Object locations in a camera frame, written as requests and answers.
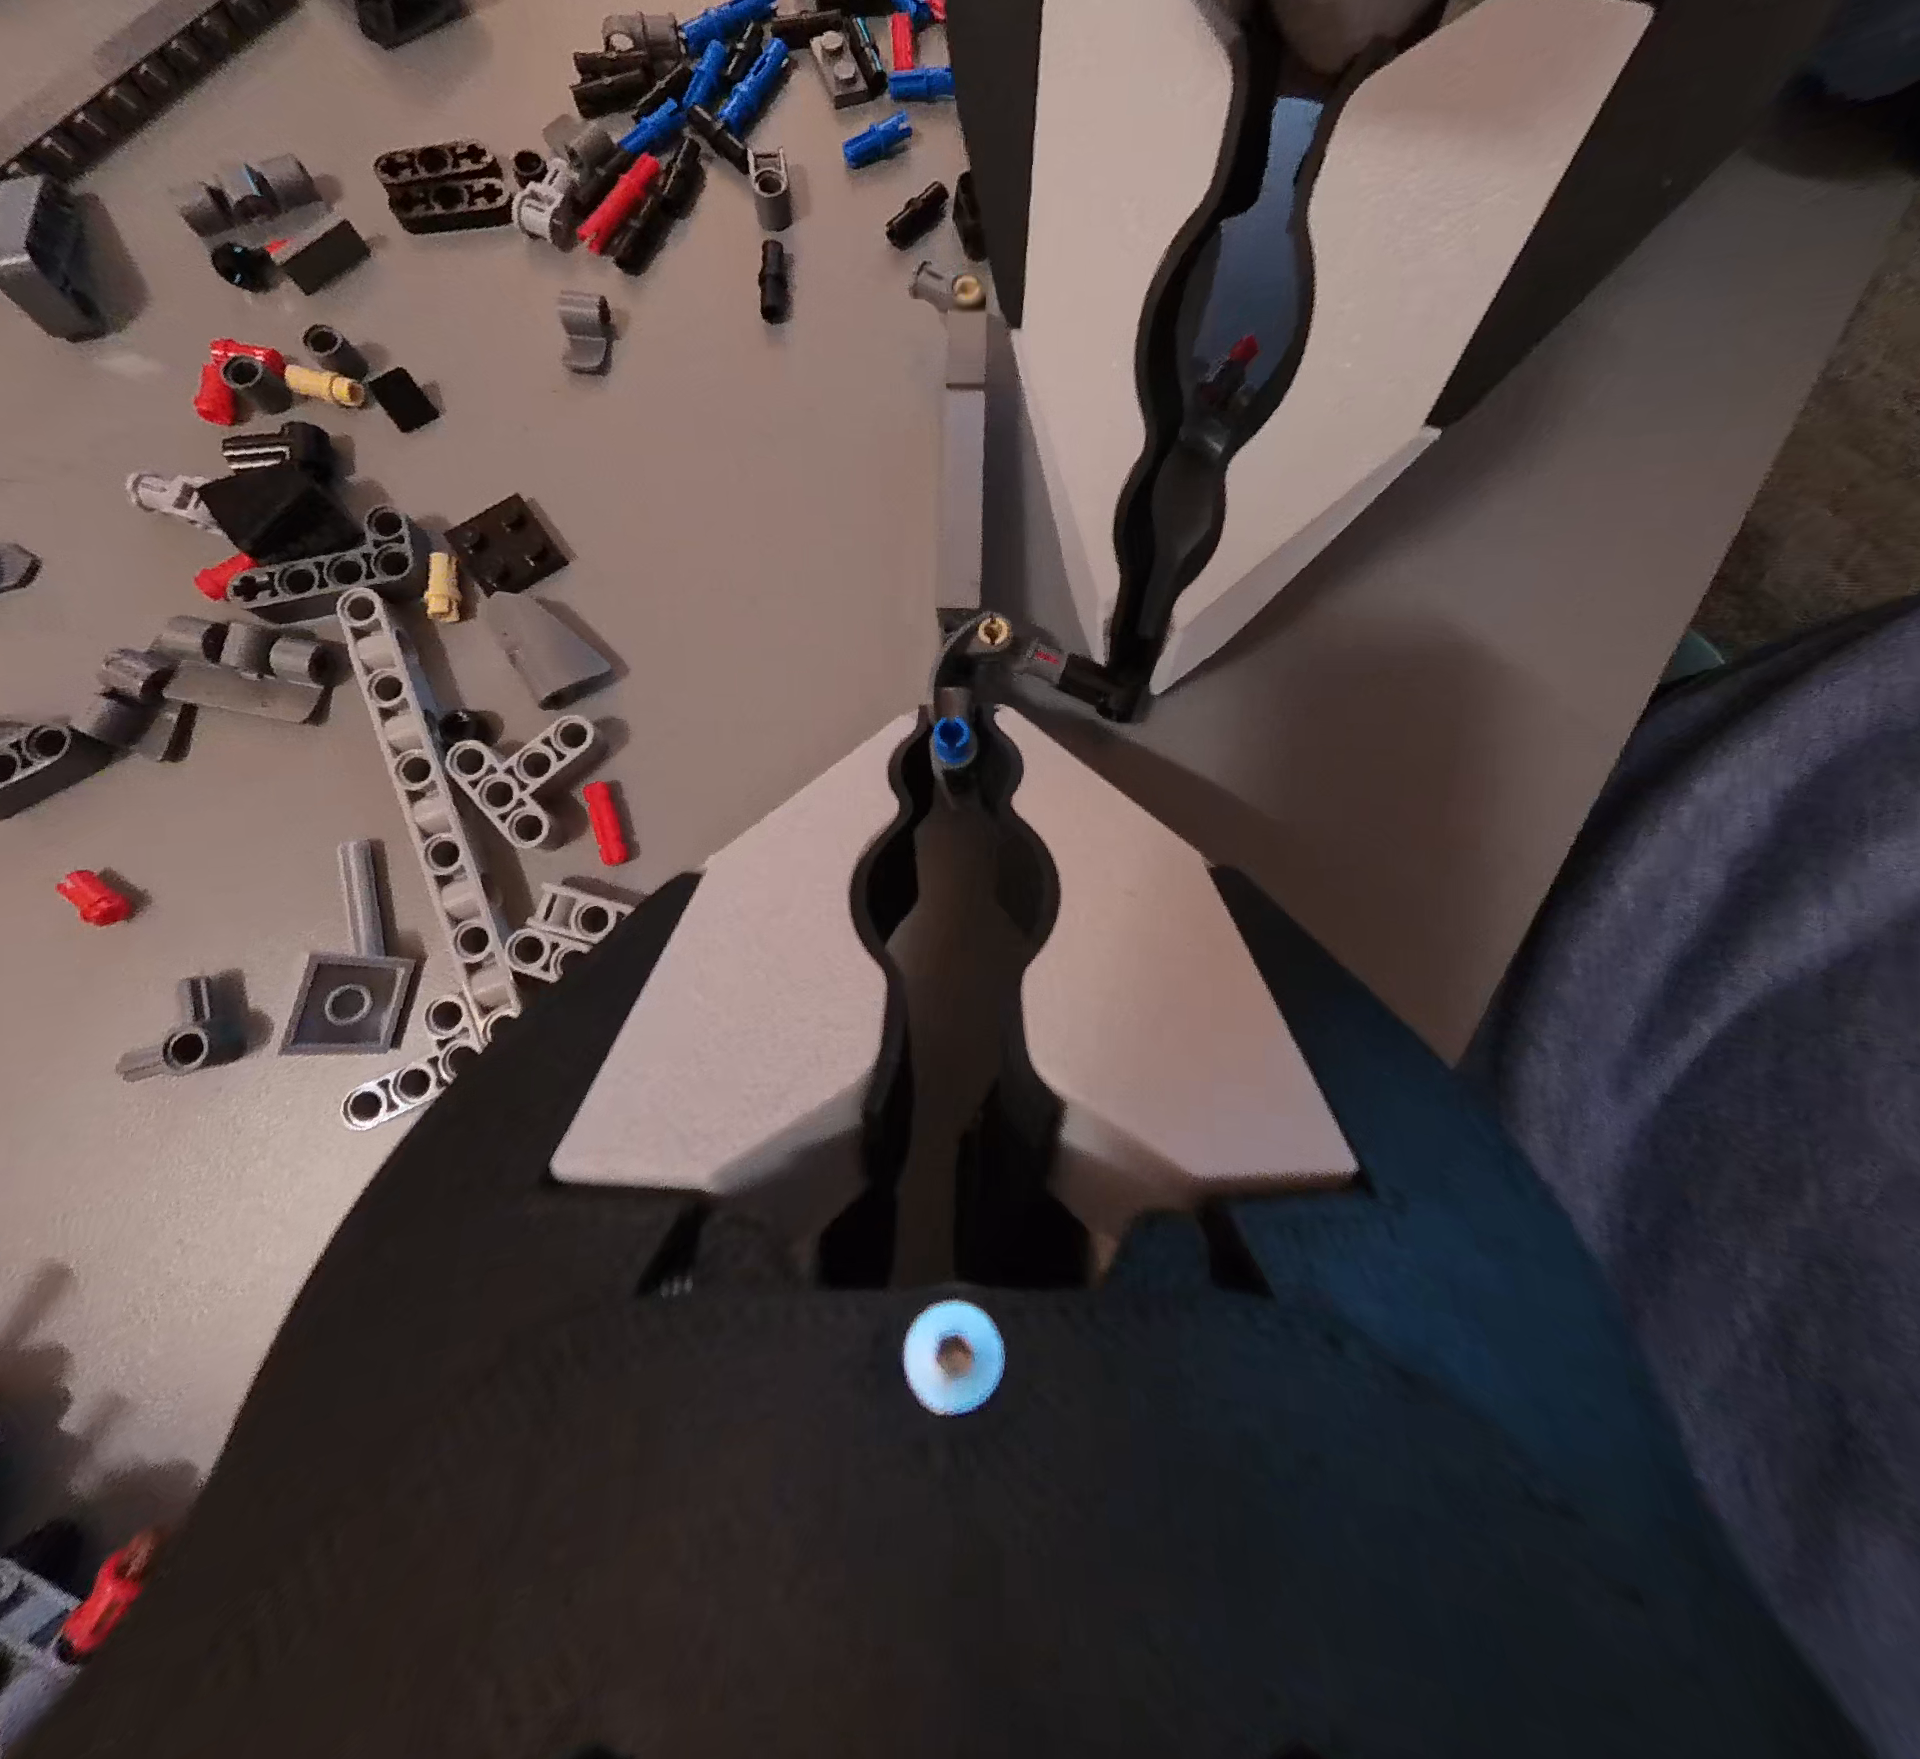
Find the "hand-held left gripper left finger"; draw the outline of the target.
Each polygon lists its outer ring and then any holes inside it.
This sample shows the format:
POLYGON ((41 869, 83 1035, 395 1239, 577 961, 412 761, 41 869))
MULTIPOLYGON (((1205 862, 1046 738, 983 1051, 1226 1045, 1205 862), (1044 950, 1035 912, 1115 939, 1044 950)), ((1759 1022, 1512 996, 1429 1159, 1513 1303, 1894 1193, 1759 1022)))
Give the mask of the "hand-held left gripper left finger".
POLYGON ((928 715, 833 761, 700 869, 551 1170, 754 1218, 883 1285, 913 1132, 894 936, 917 909, 928 715))

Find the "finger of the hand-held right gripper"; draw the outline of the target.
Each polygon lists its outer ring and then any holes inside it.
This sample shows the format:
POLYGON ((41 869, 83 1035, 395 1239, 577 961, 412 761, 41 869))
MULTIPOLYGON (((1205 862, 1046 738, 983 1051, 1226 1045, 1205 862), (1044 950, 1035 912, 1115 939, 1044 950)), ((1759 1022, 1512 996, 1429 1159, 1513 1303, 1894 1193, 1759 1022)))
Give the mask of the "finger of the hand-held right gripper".
POLYGON ((1145 448, 1143 309, 1202 208, 1245 30, 1218 0, 1044 0, 1016 366, 1072 632, 1108 649, 1121 494, 1145 448))
POLYGON ((1227 465, 1221 545, 1180 598, 1153 693, 1436 445, 1453 371, 1653 21, 1643 0, 1484 0, 1335 116, 1306 205, 1304 351, 1227 465))

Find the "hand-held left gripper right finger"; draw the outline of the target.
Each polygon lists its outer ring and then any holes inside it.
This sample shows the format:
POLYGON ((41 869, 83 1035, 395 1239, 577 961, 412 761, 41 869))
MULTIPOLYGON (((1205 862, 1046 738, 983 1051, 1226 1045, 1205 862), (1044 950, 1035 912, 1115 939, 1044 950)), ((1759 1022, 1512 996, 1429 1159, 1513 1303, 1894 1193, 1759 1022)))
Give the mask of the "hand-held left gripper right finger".
POLYGON ((1016 713, 983 793, 1029 941, 983 1105, 983 1281, 1081 1285, 1140 1218, 1351 1186, 1214 866, 1016 713))

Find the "long dark grey lego beam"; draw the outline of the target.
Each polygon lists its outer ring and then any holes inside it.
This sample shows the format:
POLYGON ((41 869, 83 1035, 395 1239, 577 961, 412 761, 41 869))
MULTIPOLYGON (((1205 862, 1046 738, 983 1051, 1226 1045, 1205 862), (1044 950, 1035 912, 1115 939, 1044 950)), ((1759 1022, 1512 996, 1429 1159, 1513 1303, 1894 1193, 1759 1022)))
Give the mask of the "long dark grey lego beam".
POLYGON ((934 609, 941 642, 986 617, 1032 617, 1033 476, 1012 333, 988 283, 920 258, 908 297, 945 323, 947 383, 936 472, 934 609))

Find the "dark grey lego pin joiner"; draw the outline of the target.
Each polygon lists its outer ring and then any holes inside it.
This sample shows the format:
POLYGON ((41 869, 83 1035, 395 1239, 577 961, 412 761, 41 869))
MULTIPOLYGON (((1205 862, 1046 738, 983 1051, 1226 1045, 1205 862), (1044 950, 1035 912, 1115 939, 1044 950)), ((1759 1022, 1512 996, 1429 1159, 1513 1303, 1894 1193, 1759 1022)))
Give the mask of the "dark grey lego pin joiner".
POLYGON ((1106 661, 1046 636, 1025 636, 1016 645, 1010 674, 1092 709, 1108 720, 1136 720, 1140 715, 1143 683, 1136 674, 1119 674, 1106 661))

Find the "pile of small lego pins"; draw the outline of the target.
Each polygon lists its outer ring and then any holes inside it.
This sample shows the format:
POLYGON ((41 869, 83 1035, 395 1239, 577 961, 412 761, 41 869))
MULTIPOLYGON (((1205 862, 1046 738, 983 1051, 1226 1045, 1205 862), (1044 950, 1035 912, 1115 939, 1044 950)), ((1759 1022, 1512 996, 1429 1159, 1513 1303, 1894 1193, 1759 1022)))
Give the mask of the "pile of small lego pins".
POLYGON ((608 18, 577 53, 573 118, 547 148, 514 157, 514 227, 639 274, 698 200, 709 169, 740 178, 767 237, 794 224, 794 165, 772 116, 799 72, 848 118, 850 177, 917 148, 917 111, 955 102, 950 63, 920 43, 947 34, 947 0, 727 0, 692 18, 608 18))

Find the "lego car chassis assembly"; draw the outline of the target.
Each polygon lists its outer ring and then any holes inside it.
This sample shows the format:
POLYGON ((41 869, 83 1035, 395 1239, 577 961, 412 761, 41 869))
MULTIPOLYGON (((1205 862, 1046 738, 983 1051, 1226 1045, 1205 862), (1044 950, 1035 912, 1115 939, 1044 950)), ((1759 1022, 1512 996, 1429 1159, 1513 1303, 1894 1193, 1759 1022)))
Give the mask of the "lego car chassis assembly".
POLYGON ((20 1715, 31 1702, 59 1696, 105 1646, 151 1582, 170 1538, 167 1527, 146 1527, 104 1559, 92 1559, 83 1523, 59 1517, 6 1544, 6 1715, 20 1715))

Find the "red lego elbow connector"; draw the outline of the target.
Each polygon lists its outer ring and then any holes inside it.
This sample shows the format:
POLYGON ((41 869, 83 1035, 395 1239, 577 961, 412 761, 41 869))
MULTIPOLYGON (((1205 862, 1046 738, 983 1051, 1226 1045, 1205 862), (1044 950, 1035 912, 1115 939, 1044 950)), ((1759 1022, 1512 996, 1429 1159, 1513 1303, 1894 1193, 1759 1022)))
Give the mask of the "red lego elbow connector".
POLYGON ((211 341, 194 390, 203 422, 236 426, 253 413, 284 413, 291 403, 284 352, 231 336, 211 341))

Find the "light grey double lego beam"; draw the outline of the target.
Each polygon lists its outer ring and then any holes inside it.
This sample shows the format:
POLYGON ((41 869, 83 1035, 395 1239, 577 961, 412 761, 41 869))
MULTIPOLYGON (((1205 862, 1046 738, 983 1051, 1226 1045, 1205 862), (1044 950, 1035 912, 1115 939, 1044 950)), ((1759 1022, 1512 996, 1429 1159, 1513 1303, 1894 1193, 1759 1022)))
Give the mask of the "light grey double lego beam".
POLYGON ((532 916, 506 939, 506 963, 516 980, 557 985, 635 912, 635 902, 606 889, 545 883, 532 916))

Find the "light grey T-shaped lego beam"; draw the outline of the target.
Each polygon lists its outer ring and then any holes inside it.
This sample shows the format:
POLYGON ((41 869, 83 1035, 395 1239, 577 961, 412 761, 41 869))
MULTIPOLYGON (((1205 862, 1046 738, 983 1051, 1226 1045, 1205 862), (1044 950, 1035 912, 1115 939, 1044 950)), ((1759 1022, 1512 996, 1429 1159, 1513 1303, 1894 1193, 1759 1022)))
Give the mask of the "light grey T-shaped lego beam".
POLYGON ((603 751, 603 732, 585 715, 561 715, 529 743, 504 751, 482 738, 446 750, 455 793, 520 853, 551 852, 561 825, 547 797, 603 751))

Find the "grey curved lego slope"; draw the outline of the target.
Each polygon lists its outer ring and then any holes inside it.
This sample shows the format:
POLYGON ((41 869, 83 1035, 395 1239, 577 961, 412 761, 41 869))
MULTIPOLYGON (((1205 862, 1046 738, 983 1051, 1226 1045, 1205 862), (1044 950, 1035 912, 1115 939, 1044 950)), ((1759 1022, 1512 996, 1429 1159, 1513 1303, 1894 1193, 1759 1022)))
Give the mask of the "grey curved lego slope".
POLYGON ((617 661, 532 594, 486 596, 478 617, 539 711, 564 711, 620 674, 617 661))

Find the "black square lego plate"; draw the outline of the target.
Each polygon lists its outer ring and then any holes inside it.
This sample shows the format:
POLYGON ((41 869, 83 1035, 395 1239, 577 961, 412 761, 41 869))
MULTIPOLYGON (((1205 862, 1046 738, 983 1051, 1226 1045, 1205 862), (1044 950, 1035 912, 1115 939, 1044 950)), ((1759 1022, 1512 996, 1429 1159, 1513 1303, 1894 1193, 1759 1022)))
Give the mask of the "black square lego plate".
POLYGON ((573 553, 536 498, 510 490, 436 531, 473 605, 529 594, 565 572, 573 553))

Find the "long dark grey lego plate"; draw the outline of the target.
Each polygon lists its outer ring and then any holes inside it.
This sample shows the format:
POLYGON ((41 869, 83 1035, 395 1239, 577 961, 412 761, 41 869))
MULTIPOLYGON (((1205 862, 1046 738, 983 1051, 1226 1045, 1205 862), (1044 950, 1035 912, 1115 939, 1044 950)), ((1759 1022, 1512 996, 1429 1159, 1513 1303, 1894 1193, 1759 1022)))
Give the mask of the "long dark grey lego plate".
POLYGON ((157 0, 40 91, 6 91, 4 178, 72 183, 303 0, 157 0))

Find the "dark grey wedge red pin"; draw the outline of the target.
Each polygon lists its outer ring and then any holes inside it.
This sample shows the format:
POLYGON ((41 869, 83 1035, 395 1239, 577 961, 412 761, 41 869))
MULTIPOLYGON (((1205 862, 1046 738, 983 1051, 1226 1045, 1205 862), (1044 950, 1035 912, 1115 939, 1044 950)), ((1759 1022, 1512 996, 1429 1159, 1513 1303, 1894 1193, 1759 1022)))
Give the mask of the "dark grey wedge red pin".
POLYGON ((1253 431, 1260 338, 1241 336, 1196 382, 1186 402, 1180 445, 1209 472, 1226 472, 1253 431))

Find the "person's blue clothed torso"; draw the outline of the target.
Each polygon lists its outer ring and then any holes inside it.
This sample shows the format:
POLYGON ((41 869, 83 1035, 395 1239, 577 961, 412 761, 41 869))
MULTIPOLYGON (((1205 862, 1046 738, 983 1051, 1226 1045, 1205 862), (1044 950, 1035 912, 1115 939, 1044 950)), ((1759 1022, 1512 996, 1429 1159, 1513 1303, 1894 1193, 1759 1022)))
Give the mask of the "person's blue clothed torso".
POLYGON ((1655 697, 1470 1074, 1755 1582, 1870 1746, 1916 1754, 1916 598, 1655 697))

